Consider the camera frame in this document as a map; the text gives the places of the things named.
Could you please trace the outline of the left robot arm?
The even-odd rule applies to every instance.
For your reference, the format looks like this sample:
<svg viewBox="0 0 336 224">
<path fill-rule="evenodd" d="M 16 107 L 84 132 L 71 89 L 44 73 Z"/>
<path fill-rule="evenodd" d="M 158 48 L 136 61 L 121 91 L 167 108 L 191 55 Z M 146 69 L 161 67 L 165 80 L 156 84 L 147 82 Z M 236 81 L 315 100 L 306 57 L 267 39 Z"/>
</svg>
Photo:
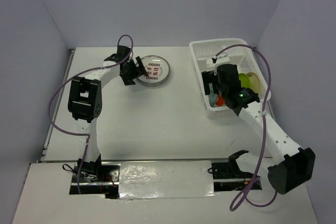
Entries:
<svg viewBox="0 0 336 224">
<path fill-rule="evenodd" d="M 73 78 L 70 85 L 68 111 L 82 137 L 82 154 L 77 161 L 78 172 L 90 181 L 98 181 L 103 174 L 101 153 L 97 143 L 97 118 L 102 112 L 102 89 L 114 78 L 121 77 L 124 85 L 134 85 L 134 79 L 148 76 L 140 57 L 119 62 L 116 55 L 108 57 L 102 67 L 85 76 Z"/>
</svg>

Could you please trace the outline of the green plastic plate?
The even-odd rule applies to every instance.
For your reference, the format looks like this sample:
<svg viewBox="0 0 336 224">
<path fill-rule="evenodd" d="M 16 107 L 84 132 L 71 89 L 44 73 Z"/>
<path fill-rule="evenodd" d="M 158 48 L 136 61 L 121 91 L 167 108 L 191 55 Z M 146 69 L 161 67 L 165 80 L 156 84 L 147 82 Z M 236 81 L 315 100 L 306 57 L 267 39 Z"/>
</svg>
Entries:
<svg viewBox="0 0 336 224">
<path fill-rule="evenodd" d="M 238 77 L 242 88 L 250 88 L 250 79 L 248 75 L 246 75 L 245 73 L 239 73 Z"/>
</svg>

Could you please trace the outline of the white plate red characters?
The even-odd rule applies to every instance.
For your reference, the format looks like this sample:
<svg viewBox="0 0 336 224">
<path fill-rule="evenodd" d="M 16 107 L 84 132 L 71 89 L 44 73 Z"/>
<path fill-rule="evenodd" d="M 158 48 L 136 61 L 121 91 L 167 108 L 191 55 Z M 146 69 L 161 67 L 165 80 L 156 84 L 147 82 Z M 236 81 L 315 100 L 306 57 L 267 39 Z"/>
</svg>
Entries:
<svg viewBox="0 0 336 224">
<path fill-rule="evenodd" d="M 147 87 L 156 87 L 168 81 L 171 67 L 166 59 L 156 55 L 144 56 L 140 59 L 148 75 L 138 77 L 138 83 Z"/>
</svg>

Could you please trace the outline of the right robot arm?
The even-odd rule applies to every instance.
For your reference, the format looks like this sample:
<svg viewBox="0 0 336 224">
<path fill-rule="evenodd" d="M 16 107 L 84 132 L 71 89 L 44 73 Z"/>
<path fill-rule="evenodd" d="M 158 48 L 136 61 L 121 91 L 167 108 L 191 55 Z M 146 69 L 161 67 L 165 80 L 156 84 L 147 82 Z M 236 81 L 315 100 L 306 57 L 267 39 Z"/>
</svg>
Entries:
<svg viewBox="0 0 336 224">
<path fill-rule="evenodd" d="M 201 76 L 205 94 L 219 94 L 226 106 L 265 141 L 273 160 L 266 167 L 266 176 L 277 193 L 284 195 L 311 179 L 314 151 L 291 139 L 262 108 L 258 93 L 242 86 L 236 65 L 223 64 Z"/>
</svg>

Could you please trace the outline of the beige translucent plate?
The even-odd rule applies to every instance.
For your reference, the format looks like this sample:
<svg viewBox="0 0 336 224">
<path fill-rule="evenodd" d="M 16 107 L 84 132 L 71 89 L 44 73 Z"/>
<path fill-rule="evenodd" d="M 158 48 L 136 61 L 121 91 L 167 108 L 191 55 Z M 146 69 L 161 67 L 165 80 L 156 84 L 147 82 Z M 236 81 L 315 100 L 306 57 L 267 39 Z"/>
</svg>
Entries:
<svg viewBox="0 0 336 224">
<path fill-rule="evenodd" d="M 254 72 L 246 73 L 246 76 L 250 83 L 250 88 L 255 92 L 260 94 L 261 92 L 261 83 L 258 75 Z"/>
</svg>

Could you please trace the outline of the blue patterned small plate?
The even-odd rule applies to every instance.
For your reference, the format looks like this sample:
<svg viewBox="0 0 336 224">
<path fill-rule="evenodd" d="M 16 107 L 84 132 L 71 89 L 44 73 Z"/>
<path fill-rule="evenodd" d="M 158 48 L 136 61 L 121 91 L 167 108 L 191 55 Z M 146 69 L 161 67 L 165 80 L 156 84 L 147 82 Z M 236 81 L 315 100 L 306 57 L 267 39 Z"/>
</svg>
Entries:
<svg viewBox="0 0 336 224">
<path fill-rule="evenodd" d="M 209 95 L 208 95 L 208 99 L 209 99 L 209 104 L 211 107 L 216 107 L 216 102 L 218 100 L 218 95 L 216 93 L 214 93 L 214 90 L 213 90 L 213 85 L 210 83 L 209 84 Z"/>
</svg>

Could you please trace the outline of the orange plastic plate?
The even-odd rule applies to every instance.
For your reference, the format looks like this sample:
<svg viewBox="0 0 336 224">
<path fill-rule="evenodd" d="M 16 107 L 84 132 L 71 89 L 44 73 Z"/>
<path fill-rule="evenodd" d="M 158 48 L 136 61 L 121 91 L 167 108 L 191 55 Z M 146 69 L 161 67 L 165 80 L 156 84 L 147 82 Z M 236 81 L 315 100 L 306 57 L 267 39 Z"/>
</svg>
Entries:
<svg viewBox="0 0 336 224">
<path fill-rule="evenodd" d="M 215 102 L 216 106 L 224 106 L 225 105 L 225 100 L 222 98 L 221 95 L 217 95 L 217 100 Z"/>
</svg>

